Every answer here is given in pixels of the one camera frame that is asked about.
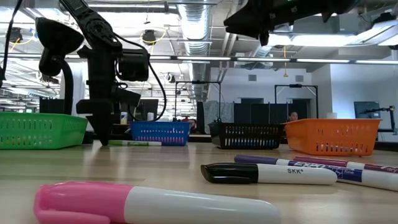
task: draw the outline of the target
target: marker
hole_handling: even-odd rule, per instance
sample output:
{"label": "marker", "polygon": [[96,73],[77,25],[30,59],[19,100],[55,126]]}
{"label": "marker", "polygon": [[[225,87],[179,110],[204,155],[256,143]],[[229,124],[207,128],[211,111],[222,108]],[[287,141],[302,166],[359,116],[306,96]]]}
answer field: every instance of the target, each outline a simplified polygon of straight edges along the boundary
{"label": "marker", "polygon": [[122,140],[109,140],[108,144],[114,146],[162,146],[161,142],[122,141]]}
{"label": "marker", "polygon": [[36,193],[39,222],[73,224],[280,224],[263,200],[95,182],[43,185]]}
{"label": "marker", "polygon": [[214,184],[322,184],[337,181],[337,175],[328,169],[311,167],[293,168],[266,164],[216,163],[200,167],[203,177]]}
{"label": "marker", "polygon": [[336,160],[336,159],[323,159],[323,158],[296,156],[294,158],[294,161],[312,162],[312,163],[316,163],[316,164],[333,165],[333,166],[347,167],[347,168],[351,168],[351,169],[366,169],[366,170],[374,170],[374,171],[398,174],[398,167],[363,164],[363,163],[359,163],[359,162],[341,161],[341,160]]}
{"label": "marker", "polygon": [[257,156],[235,156],[235,162],[241,163],[261,163],[282,166],[296,167],[314,167],[325,168],[336,173],[338,182],[363,185],[367,187],[376,187],[386,190],[398,191],[398,175],[387,172],[378,172],[373,170],[350,169],[337,166],[328,166],[323,164],[313,164],[307,162],[289,161],[286,159],[276,159],[270,157]]}

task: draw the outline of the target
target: white marker barrel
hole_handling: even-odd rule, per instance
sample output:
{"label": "white marker barrel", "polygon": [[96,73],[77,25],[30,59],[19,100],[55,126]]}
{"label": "white marker barrel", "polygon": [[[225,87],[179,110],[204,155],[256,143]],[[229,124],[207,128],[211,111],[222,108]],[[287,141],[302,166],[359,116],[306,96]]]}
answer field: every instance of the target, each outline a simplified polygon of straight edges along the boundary
{"label": "white marker barrel", "polygon": [[278,224],[280,213],[262,200],[133,187],[124,207],[135,224]]}
{"label": "white marker barrel", "polygon": [[331,185],[337,175],[328,169],[257,164],[259,183]]}

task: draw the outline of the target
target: wooden table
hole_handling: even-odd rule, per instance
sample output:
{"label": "wooden table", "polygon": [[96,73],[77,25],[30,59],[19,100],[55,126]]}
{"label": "wooden table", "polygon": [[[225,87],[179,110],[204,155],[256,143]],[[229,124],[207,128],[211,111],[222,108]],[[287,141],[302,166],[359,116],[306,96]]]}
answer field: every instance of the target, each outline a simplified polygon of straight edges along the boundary
{"label": "wooden table", "polygon": [[[93,146],[59,151],[0,151],[1,223],[37,223],[32,205],[39,185],[72,180],[258,198],[278,207],[283,223],[398,222],[398,192],[343,183],[216,185],[201,176],[201,164],[233,162],[237,154],[284,159],[299,155],[285,145],[274,151],[226,151],[208,143],[190,143],[186,147],[101,147],[95,142]],[[371,157],[342,159],[398,166],[396,152],[375,151]]]}

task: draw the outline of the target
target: ceiling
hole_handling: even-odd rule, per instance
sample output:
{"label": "ceiling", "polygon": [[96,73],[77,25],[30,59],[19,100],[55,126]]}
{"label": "ceiling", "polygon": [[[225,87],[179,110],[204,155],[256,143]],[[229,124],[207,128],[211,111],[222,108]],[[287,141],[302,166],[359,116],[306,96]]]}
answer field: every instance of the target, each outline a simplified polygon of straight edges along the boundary
{"label": "ceiling", "polygon": [[[76,22],[69,14],[62,10],[58,5],[58,1],[51,0],[47,1],[46,5],[39,5],[40,1],[36,0],[36,5],[32,8],[23,8],[17,13],[14,19],[14,27],[22,28],[21,34],[23,40],[22,45],[10,45],[10,51],[12,53],[20,54],[41,54],[43,47],[41,43],[35,38],[34,34],[34,18],[37,16],[44,16],[49,19],[53,19],[64,24],[69,25],[74,29],[78,29]],[[139,42],[145,45],[141,41],[141,35],[145,30],[154,30],[157,42],[155,45],[145,45],[148,52],[152,55],[185,55],[185,37],[183,36],[182,23],[180,15],[176,14],[176,4],[174,2],[189,2],[189,0],[179,1],[168,1],[170,6],[169,13],[161,13],[157,11],[157,8],[161,8],[163,1],[129,1],[130,4],[134,4],[135,7],[129,7],[126,5],[126,1],[87,1],[89,5],[93,6],[95,10],[99,12],[113,27],[114,31],[119,35],[127,38],[128,40]],[[367,0],[361,2],[358,7],[351,11],[351,16],[354,15],[356,20],[354,21],[353,29],[360,33],[369,28],[369,22],[366,20],[374,19],[385,10],[392,9],[397,1],[378,1],[378,0]],[[231,15],[235,10],[242,6],[242,1],[235,0],[223,0],[223,1],[207,1],[210,3],[210,18],[209,18],[209,34],[208,42],[209,51],[208,55],[213,56],[227,56],[236,55],[237,53],[244,53],[248,56],[253,56],[256,50],[259,48],[259,42],[250,37],[241,35],[227,34],[225,32],[223,21]],[[12,7],[14,1],[6,1],[0,3],[0,48],[4,48],[4,35],[8,26],[9,19],[11,18]],[[275,30],[276,34],[286,35],[289,38],[294,37],[297,31],[304,30],[309,34],[331,34],[340,35],[346,34],[341,31],[343,28],[347,29],[348,24],[344,21],[345,16],[335,16],[330,19],[326,24],[319,24],[320,16],[313,16],[311,18],[297,21],[294,25],[293,30],[290,33],[283,30]],[[340,30],[337,32],[330,32],[327,27],[339,27]],[[123,47],[134,48],[133,45],[123,43]],[[390,50],[386,46],[369,45],[369,44],[357,44],[354,47],[309,47],[309,46],[298,46],[298,45],[276,45],[270,48],[268,57],[294,57],[294,58],[385,58],[390,54]],[[278,70],[284,68],[285,63],[273,63],[268,69]],[[307,69],[307,72],[312,72],[317,69],[319,64],[311,63],[290,63],[288,68],[303,68]],[[167,90],[168,101],[174,102],[174,88],[175,84],[167,81],[169,75],[174,75],[176,81],[191,81],[192,76],[190,75],[189,63],[154,63],[154,70],[157,72],[160,80]],[[38,60],[24,60],[23,58],[10,58],[9,66],[7,68],[7,83],[5,85],[17,85],[24,86],[24,88],[7,88],[7,90],[0,91],[3,98],[19,98],[24,99],[23,104],[27,101],[35,101],[38,96],[52,96],[58,97],[60,86],[51,83],[43,82],[41,74],[38,71]],[[135,82],[128,83],[129,89],[132,91],[138,91],[142,93],[143,97],[160,97],[159,84],[153,75],[145,83]],[[26,86],[36,86],[37,88],[27,88]],[[183,86],[179,84],[178,89],[181,90],[179,101],[185,102],[178,103],[179,106],[187,107],[186,110],[181,110],[181,114],[194,114],[195,113],[195,97],[193,97],[193,88],[191,84]],[[0,101],[1,105],[16,105],[18,102],[15,101]],[[169,105],[168,111],[172,112],[174,105]]]}

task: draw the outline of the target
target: blue basket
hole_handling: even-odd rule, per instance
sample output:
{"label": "blue basket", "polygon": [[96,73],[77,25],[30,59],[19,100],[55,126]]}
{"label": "blue basket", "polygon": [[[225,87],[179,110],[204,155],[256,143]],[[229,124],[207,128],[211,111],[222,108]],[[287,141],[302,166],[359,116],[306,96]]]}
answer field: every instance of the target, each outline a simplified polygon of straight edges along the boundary
{"label": "blue basket", "polygon": [[139,122],[131,123],[132,139],[157,141],[163,146],[184,146],[189,136],[189,122]]}

